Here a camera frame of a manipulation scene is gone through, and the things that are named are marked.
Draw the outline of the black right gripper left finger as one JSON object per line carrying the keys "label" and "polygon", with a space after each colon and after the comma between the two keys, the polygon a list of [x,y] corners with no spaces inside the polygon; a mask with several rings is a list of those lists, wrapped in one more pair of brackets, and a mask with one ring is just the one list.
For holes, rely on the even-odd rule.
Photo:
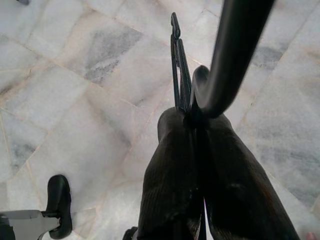
{"label": "black right gripper left finger", "polygon": [[137,239],[196,240],[202,199],[185,115],[165,110],[157,133],[158,146],[143,178]]}

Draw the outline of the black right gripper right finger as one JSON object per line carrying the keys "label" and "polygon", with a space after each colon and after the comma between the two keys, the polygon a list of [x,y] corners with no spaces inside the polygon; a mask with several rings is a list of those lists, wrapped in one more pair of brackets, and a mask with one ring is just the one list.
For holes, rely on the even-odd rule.
{"label": "black right gripper right finger", "polygon": [[201,188],[215,240],[299,238],[265,170],[225,115],[197,129]]}

